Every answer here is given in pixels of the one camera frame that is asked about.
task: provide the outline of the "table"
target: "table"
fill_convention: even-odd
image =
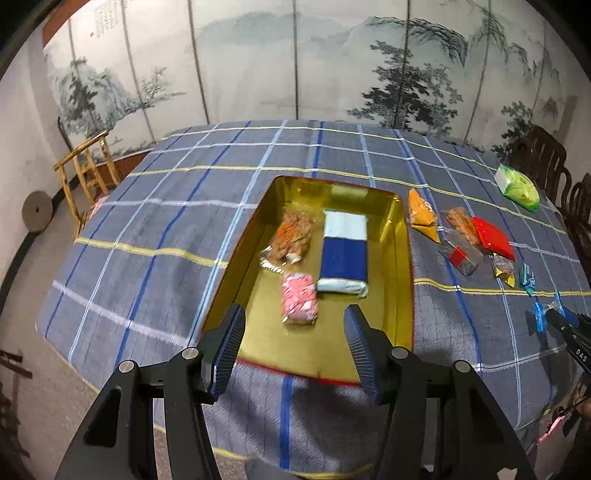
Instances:
[[[122,359],[168,360],[197,341],[216,286],[272,179],[295,175],[398,193],[415,187],[442,211],[463,206],[503,229],[518,263],[535,272],[542,303],[559,291],[589,313],[591,292],[568,236],[546,206],[530,213],[503,197],[498,160],[416,133],[318,121],[233,122],[176,131],[115,189],[75,240],[47,294],[37,330],[100,388]],[[532,299],[484,263],[468,278],[409,229],[414,350],[428,361],[469,361],[525,446],[576,367],[553,333],[536,335]],[[355,385],[239,362],[205,409],[216,451],[258,455],[308,475],[372,461],[385,418]],[[155,421],[162,425],[157,404]]]

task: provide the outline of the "red package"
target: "red package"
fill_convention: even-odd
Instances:
[[[480,237],[480,241],[485,248],[503,257],[507,257],[509,260],[513,260],[513,262],[515,261],[515,254],[509,245],[509,239],[505,235],[505,232],[481,218],[474,217],[472,220],[478,232],[478,237]]]

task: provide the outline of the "yellow wrapper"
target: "yellow wrapper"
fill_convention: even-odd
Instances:
[[[497,266],[498,260],[501,260],[501,263],[502,264],[508,264],[510,262],[510,260],[507,260],[507,259],[505,259],[503,257],[500,257],[496,253],[493,253],[492,255],[493,255],[493,257],[492,257],[492,263],[493,263],[493,267],[495,269],[495,277],[500,278],[502,281],[504,281],[511,288],[515,288],[515,274],[514,274],[514,272],[513,271],[501,270]]]
[[[437,243],[437,216],[428,201],[421,198],[415,189],[408,192],[408,216],[411,226]]]

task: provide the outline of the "metal tray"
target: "metal tray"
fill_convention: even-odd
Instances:
[[[282,323],[280,274],[259,266],[283,211],[310,212],[316,219],[310,249],[290,271],[320,272],[324,209],[368,217],[368,285],[364,299],[320,293],[313,326]],[[238,357],[296,375],[359,382],[343,331],[343,313],[357,303],[372,327],[393,345],[413,347],[413,274],[404,208],[398,195],[334,181],[277,177],[251,217],[226,268],[204,323],[219,324],[230,302],[246,308],[246,332]]]

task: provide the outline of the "red label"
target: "red label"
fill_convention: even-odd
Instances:
[[[456,249],[449,256],[449,261],[454,267],[460,268],[460,264],[467,258],[468,257],[464,253],[464,250],[462,250],[460,247],[456,247]]]

